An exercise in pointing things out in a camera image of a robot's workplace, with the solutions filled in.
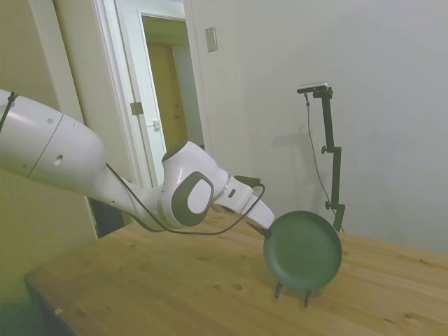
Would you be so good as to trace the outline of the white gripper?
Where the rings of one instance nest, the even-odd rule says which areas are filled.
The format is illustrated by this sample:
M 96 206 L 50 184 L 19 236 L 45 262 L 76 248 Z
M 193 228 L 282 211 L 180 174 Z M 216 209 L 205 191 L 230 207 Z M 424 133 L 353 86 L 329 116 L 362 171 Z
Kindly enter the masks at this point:
M 265 239 L 272 235 L 270 226 L 274 222 L 274 213 L 257 197 L 251 197 L 244 207 L 244 220 L 257 233 Z

